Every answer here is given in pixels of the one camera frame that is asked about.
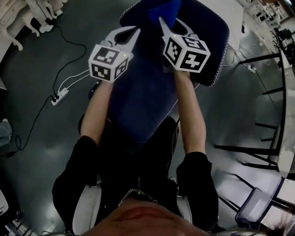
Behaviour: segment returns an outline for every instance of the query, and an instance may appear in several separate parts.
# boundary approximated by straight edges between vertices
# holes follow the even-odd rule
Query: black shirt
[[[86,185],[95,186],[98,174],[103,194],[97,223],[116,209],[130,189],[137,188],[140,177],[142,190],[171,212],[180,215],[177,207],[179,187],[179,195],[188,197],[193,225],[210,231],[217,224],[218,196],[211,178],[212,164],[205,154],[196,152],[185,156],[177,168],[177,185],[153,171],[157,163],[145,165],[123,157],[117,157],[114,163],[112,156],[103,153],[91,138],[82,137],[75,145],[65,171],[54,183],[54,206],[68,230],[72,231],[73,216],[83,189]]]

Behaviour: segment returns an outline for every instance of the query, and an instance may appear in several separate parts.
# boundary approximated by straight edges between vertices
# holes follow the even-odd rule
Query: forearm
[[[92,138],[97,145],[105,127],[112,88],[112,83],[101,82],[89,102],[82,122],[81,136]]]
[[[189,73],[176,71],[175,83],[185,153],[205,153],[206,126]]]

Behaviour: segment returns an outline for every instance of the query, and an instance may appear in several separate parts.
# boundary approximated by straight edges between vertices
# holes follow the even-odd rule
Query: concrete floor
[[[64,14],[58,18],[57,24],[62,27],[67,39],[85,44],[88,51],[82,60],[62,71],[57,88],[68,76],[88,68],[87,61],[94,44],[100,43],[110,30],[119,27],[120,14],[134,2],[135,0],[70,0],[65,5]],[[58,29],[43,34],[40,38],[24,33],[18,39],[24,46],[24,51],[19,52],[13,48],[6,62],[1,64],[0,76],[7,87],[7,92],[1,92],[1,114],[12,123],[14,136],[19,134],[24,142],[45,98],[52,94],[52,83],[57,71],[66,62],[81,55],[83,49],[66,44]],[[256,35],[246,29],[241,46],[250,49],[256,39]],[[264,55],[269,52],[266,47],[254,46],[253,53]],[[233,50],[229,49],[225,64],[232,62],[233,55]],[[206,152],[213,163],[212,176],[216,189],[220,195],[240,206],[250,189],[229,177],[226,172],[239,174],[269,194],[274,191],[280,179],[276,172],[239,164],[239,160],[264,164],[260,160],[213,147],[214,144],[227,144],[269,148],[270,142],[261,142],[260,138],[271,137],[273,131],[256,127],[255,122],[270,125],[280,123],[282,95],[277,93],[263,96],[262,93],[281,87],[282,80],[274,61],[270,66],[262,62],[254,65],[258,74],[253,74],[236,63],[224,67],[214,87],[199,86],[196,90],[206,122]],[[88,90],[93,82],[89,78],[73,86],[65,100],[56,107],[48,103],[35,125],[26,149],[9,159],[0,159],[0,169],[14,188],[25,223],[36,233],[63,230],[63,223],[53,206],[51,189],[56,177],[64,170],[79,138],[77,123],[85,112]],[[172,111],[172,116],[177,116],[177,107]],[[14,148],[13,144],[2,147],[1,153]],[[180,135],[170,176],[175,175],[183,158]],[[219,215],[220,226],[235,226],[235,213],[222,202]]]

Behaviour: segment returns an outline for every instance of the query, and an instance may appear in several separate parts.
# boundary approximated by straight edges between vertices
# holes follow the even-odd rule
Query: person
[[[207,235],[218,222],[218,195],[207,160],[205,122],[188,72],[174,71],[185,158],[177,184],[168,178],[171,141],[177,123],[167,118],[138,150],[126,151],[122,134],[106,122],[112,83],[102,82],[89,102],[64,172],[53,186],[53,203],[72,232],[83,189],[101,178],[101,204],[94,228],[85,235]],[[177,195],[187,196],[192,224],[181,217]]]
[[[9,144],[12,136],[12,127],[5,118],[0,122],[0,147]]]

